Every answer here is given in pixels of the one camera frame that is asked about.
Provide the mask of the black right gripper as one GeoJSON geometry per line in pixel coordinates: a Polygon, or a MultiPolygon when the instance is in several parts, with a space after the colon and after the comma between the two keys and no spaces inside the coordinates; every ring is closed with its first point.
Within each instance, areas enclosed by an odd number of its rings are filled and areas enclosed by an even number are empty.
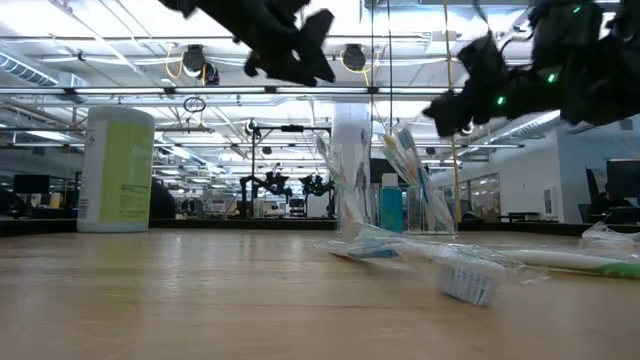
{"type": "Polygon", "coordinates": [[[466,45],[457,58],[469,75],[463,90],[446,91],[422,110],[439,137],[461,133],[471,122],[516,119],[559,107],[560,67],[510,67],[490,34],[466,45]]]}

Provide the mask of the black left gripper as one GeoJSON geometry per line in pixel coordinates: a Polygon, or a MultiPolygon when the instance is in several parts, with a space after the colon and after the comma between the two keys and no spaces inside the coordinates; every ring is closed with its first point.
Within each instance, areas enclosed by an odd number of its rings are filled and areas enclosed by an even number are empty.
{"type": "Polygon", "coordinates": [[[276,80],[315,87],[336,75],[323,52],[323,43],[334,21],[322,8],[296,26],[295,13],[306,1],[210,0],[209,15],[233,34],[235,42],[250,48],[244,72],[260,70],[276,80]]]}

